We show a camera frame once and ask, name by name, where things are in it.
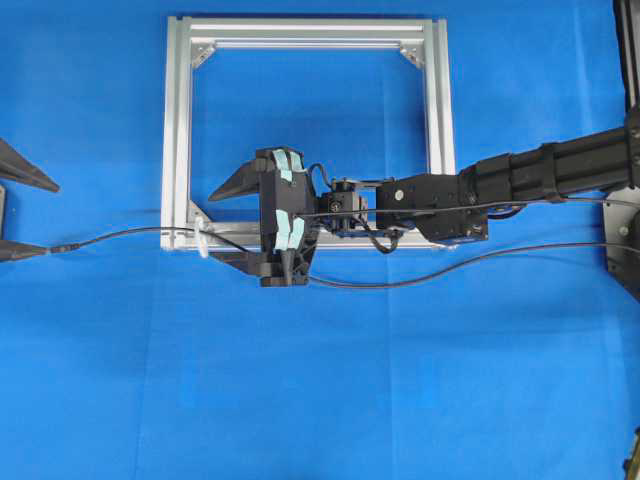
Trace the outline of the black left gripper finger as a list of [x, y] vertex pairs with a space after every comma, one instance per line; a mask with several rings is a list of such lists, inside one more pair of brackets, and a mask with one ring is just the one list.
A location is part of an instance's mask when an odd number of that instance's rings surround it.
[[49, 249], [47, 247], [9, 241], [0, 240], [0, 262], [20, 261], [29, 258], [47, 255]]
[[4, 139], [0, 140], [1, 178], [57, 193], [59, 185], [27, 161]]

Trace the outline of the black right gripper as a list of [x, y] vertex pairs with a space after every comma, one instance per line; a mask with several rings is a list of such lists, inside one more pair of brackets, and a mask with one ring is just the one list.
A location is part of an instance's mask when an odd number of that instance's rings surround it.
[[212, 192], [210, 202], [259, 193], [261, 254], [212, 251], [209, 256], [244, 274], [259, 276], [263, 287], [305, 286], [315, 254], [318, 228], [307, 219], [316, 212], [316, 192], [303, 155], [288, 147], [260, 149]]

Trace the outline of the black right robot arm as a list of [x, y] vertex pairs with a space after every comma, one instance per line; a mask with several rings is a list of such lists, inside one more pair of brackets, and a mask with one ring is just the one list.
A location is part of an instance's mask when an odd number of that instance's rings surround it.
[[262, 149], [243, 164], [210, 200], [256, 194], [260, 249], [236, 246], [213, 258], [259, 278], [264, 287], [302, 286], [319, 233], [364, 237], [381, 253], [417, 230], [433, 243], [484, 240], [488, 222], [515, 215], [530, 203], [564, 202], [575, 193], [617, 191], [639, 184], [639, 110], [622, 128], [576, 140], [548, 143], [520, 154], [481, 160], [458, 174], [420, 174], [404, 179], [334, 179], [317, 193], [315, 165], [300, 152]]

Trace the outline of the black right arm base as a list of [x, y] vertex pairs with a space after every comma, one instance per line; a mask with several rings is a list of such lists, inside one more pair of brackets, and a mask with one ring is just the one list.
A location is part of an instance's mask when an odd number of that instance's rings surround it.
[[639, 297], [639, 3], [613, 3], [625, 87], [621, 148], [624, 186], [608, 194], [603, 207], [607, 269], [634, 298]]

